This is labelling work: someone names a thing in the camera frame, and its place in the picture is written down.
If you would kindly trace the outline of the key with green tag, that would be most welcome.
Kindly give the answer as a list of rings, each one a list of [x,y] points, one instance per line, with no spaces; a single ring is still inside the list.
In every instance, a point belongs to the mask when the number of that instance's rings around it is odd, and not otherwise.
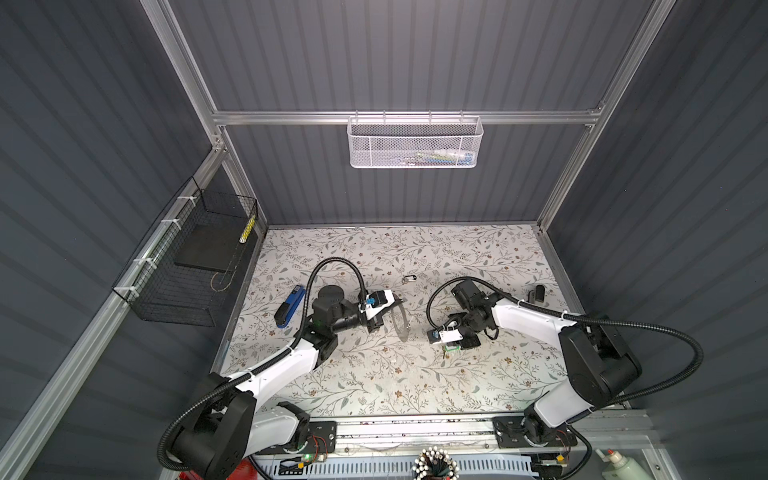
[[[449,354],[459,352],[460,350],[461,350],[461,346],[456,342],[444,343],[442,345],[444,358],[447,358]]]

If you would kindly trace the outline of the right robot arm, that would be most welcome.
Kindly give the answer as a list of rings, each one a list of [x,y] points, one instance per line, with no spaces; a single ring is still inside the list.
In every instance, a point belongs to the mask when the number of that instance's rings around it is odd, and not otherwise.
[[[652,395],[681,383],[703,363],[704,350],[692,336],[656,324],[590,318],[558,312],[511,294],[480,278],[453,278],[431,294],[425,309],[432,343],[474,347],[478,334],[516,331],[557,349],[566,379],[526,407],[517,428],[533,446],[544,446],[556,432],[592,412]],[[680,372],[635,392],[625,390],[642,375],[642,366],[619,330],[638,329],[667,335],[693,352]]]

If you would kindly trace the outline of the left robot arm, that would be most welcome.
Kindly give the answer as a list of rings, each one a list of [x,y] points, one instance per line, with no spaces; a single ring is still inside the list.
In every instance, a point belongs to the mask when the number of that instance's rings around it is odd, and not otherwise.
[[[355,302],[336,285],[310,293],[320,271],[338,262],[348,266],[358,284]],[[156,447],[159,464],[170,471],[192,471],[204,479],[226,479],[241,461],[264,449],[301,447],[310,417],[283,401],[268,411],[262,405],[289,383],[311,373],[338,346],[341,331],[362,327],[375,332],[402,301],[390,289],[369,291],[359,268],[346,258],[320,261],[305,287],[299,328],[277,353],[236,375],[209,375],[210,391],[174,419]]]

